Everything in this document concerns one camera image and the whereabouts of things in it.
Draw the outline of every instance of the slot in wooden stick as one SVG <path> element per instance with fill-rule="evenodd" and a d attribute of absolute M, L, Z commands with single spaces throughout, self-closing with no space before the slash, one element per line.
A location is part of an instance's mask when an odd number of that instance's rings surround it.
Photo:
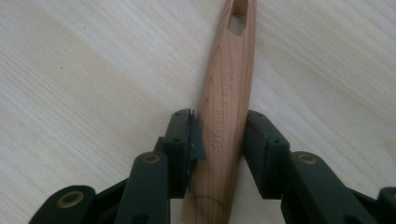
<path fill-rule="evenodd" d="M 221 15 L 198 106 L 206 161 L 198 162 L 184 198 L 184 224 L 230 219 L 248 114 L 255 9 L 255 0 L 229 0 Z"/>

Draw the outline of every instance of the wooden table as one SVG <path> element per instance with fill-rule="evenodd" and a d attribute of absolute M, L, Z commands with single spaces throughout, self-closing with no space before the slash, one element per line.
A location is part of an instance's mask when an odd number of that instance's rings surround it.
<path fill-rule="evenodd" d="M 128 176 L 171 114 L 197 106 L 223 4 L 1 1 L 0 222 Z M 259 0 L 253 76 L 250 108 L 292 151 L 369 196 L 396 186 L 395 1 Z M 283 223 L 279 205 L 242 160 L 231 223 Z"/>

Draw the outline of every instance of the black plastic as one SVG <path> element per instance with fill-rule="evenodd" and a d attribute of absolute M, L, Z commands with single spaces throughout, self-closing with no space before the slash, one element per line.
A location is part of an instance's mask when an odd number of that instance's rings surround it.
<path fill-rule="evenodd" d="M 377 223 L 352 192 L 320 157 L 293 152 L 287 167 L 288 186 L 294 189 L 309 223 Z M 293 212 L 295 207 L 288 208 Z"/>
<path fill-rule="evenodd" d="M 264 199 L 280 199 L 282 166 L 290 154 L 290 144 L 263 114 L 248 111 L 243 151 L 257 189 Z"/>
<path fill-rule="evenodd" d="M 169 223 L 168 160 L 148 152 L 134 160 L 115 223 Z"/>
<path fill-rule="evenodd" d="M 201 131 L 189 109 L 179 110 L 172 115 L 163 144 L 156 148 L 162 150 L 169 159 L 170 197 L 183 198 L 190 184 L 194 162 L 205 158 Z"/>
<path fill-rule="evenodd" d="M 383 188 L 376 201 L 376 217 L 380 223 L 396 223 L 396 188 Z"/>
<path fill-rule="evenodd" d="M 349 189 L 355 198 L 361 203 L 361 205 L 369 212 L 373 217 L 376 216 L 376 200 L 357 192 L 354 189 Z"/>
<path fill-rule="evenodd" d="M 60 206 L 59 201 L 69 193 L 80 192 L 82 200 L 75 205 Z M 65 202 L 73 201 L 73 195 L 64 198 Z M 35 213 L 30 224 L 57 223 L 57 224 L 82 224 L 92 222 L 89 216 L 95 200 L 95 191 L 88 186 L 70 186 L 52 194 Z"/>
<path fill-rule="evenodd" d="M 124 179 L 96 195 L 92 209 L 96 224 L 114 223 L 127 181 L 128 179 Z"/>

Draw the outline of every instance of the clamp screw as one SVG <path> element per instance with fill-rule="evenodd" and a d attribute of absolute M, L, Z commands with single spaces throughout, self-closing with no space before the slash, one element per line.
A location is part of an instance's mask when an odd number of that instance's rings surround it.
<path fill-rule="evenodd" d="M 143 157 L 143 162 L 145 163 L 155 163 L 157 161 L 159 161 L 161 158 L 156 155 L 156 154 L 149 154 L 145 157 Z"/>
<path fill-rule="evenodd" d="M 69 208 L 79 204 L 84 199 L 84 193 L 79 190 L 72 190 L 58 199 L 58 207 Z"/>
<path fill-rule="evenodd" d="M 298 159 L 302 162 L 305 162 L 307 164 L 315 164 L 317 163 L 317 159 L 315 159 L 315 157 L 311 156 L 311 155 L 307 155 L 307 154 L 302 154 L 298 157 Z"/>

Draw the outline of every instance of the light wood surface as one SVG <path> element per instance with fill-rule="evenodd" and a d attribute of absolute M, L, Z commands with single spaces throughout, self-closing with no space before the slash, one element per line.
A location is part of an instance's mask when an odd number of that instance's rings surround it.
<path fill-rule="evenodd" d="M 0 1 L 0 222 L 97 192 L 196 108 L 224 1 Z M 257 1 L 249 108 L 376 197 L 396 186 L 396 2 Z M 244 161 L 230 223 L 283 223 Z M 172 201 L 180 223 L 181 200 Z"/>
<path fill-rule="evenodd" d="M 205 161 L 198 161 L 182 222 L 229 223 L 248 116 L 256 32 L 256 1 L 228 0 L 198 105 Z"/>

